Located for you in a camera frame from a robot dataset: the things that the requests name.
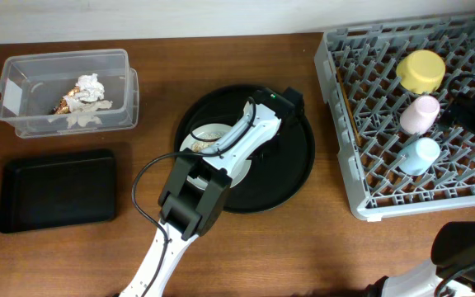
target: table top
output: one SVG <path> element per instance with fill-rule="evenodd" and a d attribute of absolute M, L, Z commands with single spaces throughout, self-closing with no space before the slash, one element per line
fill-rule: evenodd
<path fill-rule="evenodd" d="M 2 166 L 12 158 L 111 149 L 118 166 L 116 218 L 107 223 L 0 233 L 0 296 L 111 296 L 129 284 L 155 234 L 131 205 L 135 175 L 173 150 L 186 110 L 216 88 L 253 83 L 304 94 L 316 160 L 300 192 L 261 214 L 223 213 L 196 240 L 167 284 L 167 296 L 289 296 L 363 289 L 430 256 L 449 221 L 475 220 L 475 208 L 367 223 L 350 212 L 336 159 L 332 116 L 323 103 L 313 56 L 321 34 L 113 40 L 0 45 L 0 75 L 9 56 L 122 48 L 139 74 L 139 124 L 133 130 L 20 139 L 0 121 Z M 139 183 L 140 205 L 157 216 L 157 198 L 172 161 Z"/>

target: pink cup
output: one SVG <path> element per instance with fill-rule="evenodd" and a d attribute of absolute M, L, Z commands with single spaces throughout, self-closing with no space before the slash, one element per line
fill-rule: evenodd
<path fill-rule="evenodd" d="M 439 102 L 432 96 L 418 97 L 401 114 L 401 127 L 409 134 L 424 134 L 434 124 L 439 109 Z"/>

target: yellow bowl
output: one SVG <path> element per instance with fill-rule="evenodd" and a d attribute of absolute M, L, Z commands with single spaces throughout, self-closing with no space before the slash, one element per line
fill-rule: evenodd
<path fill-rule="evenodd" d="M 426 49 L 414 51 L 397 66 L 401 85 L 415 94 L 437 90 L 443 82 L 445 71 L 444 60 Z"/>

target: clear plastic bin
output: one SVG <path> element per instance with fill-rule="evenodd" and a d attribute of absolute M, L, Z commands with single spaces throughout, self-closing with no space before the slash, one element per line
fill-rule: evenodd
<path fill-rule="evenodd" d="M 50 115 L 81 75 L 98 74 L 109 110 Z M 0 120 L 34 138 L 131 129 L 139 115 L 139 82 L 123 49 L 32 54 L 8 58 L 0 80 Z"/>

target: black rectangular tray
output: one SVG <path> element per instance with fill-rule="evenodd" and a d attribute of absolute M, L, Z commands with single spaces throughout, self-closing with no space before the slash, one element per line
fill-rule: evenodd
<path fill-rule="evenodd" d="M 0 232 L 114 219 L 115 168 L 107 149 L 12 160 L 3 169 Z"/>

